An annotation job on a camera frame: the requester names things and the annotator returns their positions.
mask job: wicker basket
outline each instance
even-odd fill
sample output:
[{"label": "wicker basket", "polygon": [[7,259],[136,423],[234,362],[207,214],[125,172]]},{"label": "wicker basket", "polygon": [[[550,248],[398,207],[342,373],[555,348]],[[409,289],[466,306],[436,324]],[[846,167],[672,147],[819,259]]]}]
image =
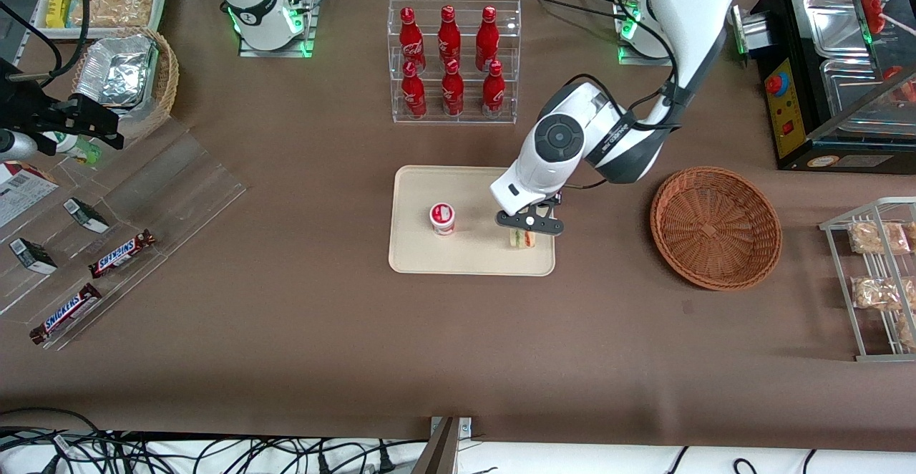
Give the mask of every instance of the wicker basket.
[{"label": "wicker basket", "polygon": [[[131,27],[119,29],[113,37],[130,37],[136,34],[143,34],[143,36],[155,40],[160,47],[160,58],[156,64],[156,83],[153,85],[152,95],[156,101],[156,106],[146,118],[137,121],[129,118],[121,119],[121,124],[118,125],[118,132],[130,139],[150,134],[150,132],[159,128],[169,119],[172,105],[175,103],[177,77],[179,77],[177,73],[177,57],[175,57],[175,53],[169,43],[161,34],[148,28]],[[73,77],[74,91],[85,63],[86,53],[83,52],[82,57],[79,58],[79,62],[76,64],[76,75]]]},{"label": "wicker basket", "polygon": [[779,261],[776,211],[733,171],[699,167],[671,175],[652,200],[650,219],[661,255],[703,288],[750,288]]}]

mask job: small box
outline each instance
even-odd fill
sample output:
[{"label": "small box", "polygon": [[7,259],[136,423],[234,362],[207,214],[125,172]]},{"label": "small box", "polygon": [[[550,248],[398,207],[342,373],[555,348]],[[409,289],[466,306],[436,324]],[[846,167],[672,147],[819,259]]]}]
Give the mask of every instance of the small box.
[{"label": "small box", "polygon": [[67,14],[69,14],[69,0],[48,0],[45,24],[49,28],[63,28],[67,25]]},{"label": "small box", "polygon": [[50,275],[57,269],[57,265],[54,264],[52,257],[48,255],[48,251],[38,243],[32,243],[20,237],[20,239],[10,243],[9,248],[13,249],[13,253],[16,254],[16,258],[19,259],[22,266],[30,269],[30,271]]},{"label": "small box", "polygon": [[88,203],[72,198],[63,203],[63,208],[76,220],[76,223],[94,233],[104,233],[108,230],[108,222]]},{"label": "small box", "polygon": [[0,227],[55,189],[54,178],[30,164],[20,161],[0,164]]}]

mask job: stainless steel tray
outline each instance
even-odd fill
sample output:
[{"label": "stainless steel tray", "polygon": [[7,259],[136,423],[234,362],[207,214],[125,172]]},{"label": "stainless steel tray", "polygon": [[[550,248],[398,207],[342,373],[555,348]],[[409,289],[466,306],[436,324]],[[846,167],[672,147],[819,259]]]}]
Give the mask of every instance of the stainless steel tray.
[{"label": "stainless steel tray", "polygon": [[804,0],[804,10],[821,57],[868,57],[853,0]]},{"label": "stainless steel tray", "polygon": [[[821,63],[821,78],[827,91],[830,114],[837,115],[845,107],[879,86],[868,60],[828,59]],[[840,125],[847,132],[914,137],[916,122],[906,106],[872,103]]]}]

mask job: red bottle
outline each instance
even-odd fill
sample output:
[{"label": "red bottle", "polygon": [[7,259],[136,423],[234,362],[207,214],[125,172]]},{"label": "red bottle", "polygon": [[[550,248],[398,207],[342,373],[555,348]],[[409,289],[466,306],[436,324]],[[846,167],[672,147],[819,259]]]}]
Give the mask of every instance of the red bottle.
[{"label": "red bottle", "polygon": [[401,9],[401,52],[405,62],[412,62],[416,66],[416,73],[426,69],[426,57],[423,56],[423,33],[416,26],[413,9]]},{"label": "red bottle", "polygon": [[461,31],[455,24],[455,8],[452,5],[442,7],[442,25],[439,27],[439,57],[442,64],[455,59],[461,66]]},{"label": "red bottle", "polygon": [[401,90],[404,92],[404,102],[413,119],[419,119],[426,114],[426,92],[423,90],[423,80],[416,75],[416,64],[404,63],[404,79],[401,81]]},{"label": "red bottle", "polygon": [[442,111],[449,116],[457,116],[464,111],[464,79],[458,73],[458,61],[455,59],[445,64],[445,76],[442,77]]},{"label": "red bottle", "polygon": [[477,69],[487,72],[490,61],[497,57],[500,49],[500,30],[497,28],[497,9],[487,5],[484,7],[484,21],[477,30],[477,60],[474,61]]},{"label": "red bottle", "polygon": [[503,110],[503,93],[506,80],[503,80],[503,63],[498,59],[490,62],[490,74],[484,79],[484,117],[491,120],[500,117]]}]

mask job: brown tablecloth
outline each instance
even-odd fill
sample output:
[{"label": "brown tablecloth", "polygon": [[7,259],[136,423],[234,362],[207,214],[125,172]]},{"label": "brown tablecloth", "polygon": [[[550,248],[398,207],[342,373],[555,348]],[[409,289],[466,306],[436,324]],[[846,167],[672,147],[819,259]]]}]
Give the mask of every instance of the brown tablecloth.
[{"label": "brown tablecloth", "polygon": [[[815,227],[912,178],[776,170],[756,70],[724,53],[644,180],[566,193],[552,274],[396,274],[398,168],[507,166],[566,79],[628,103],[667,70],[619,66],[608,18],[523,0],[514,128],[394,125],[388,1],[324,2],[311,59],[239,59],[220,0],[167,1],[173,114],[248,192],[62,352],[0,323],[0,406],[104,429],[422,436],[457,413],[500,440],[916,449],[916,365],[852,361]],[[27,49],[24,69],[46,67]],[[693,287],[652,245],[655,189],[697,165],[745,175],[779,213],[782,260],[756,288]]]}]

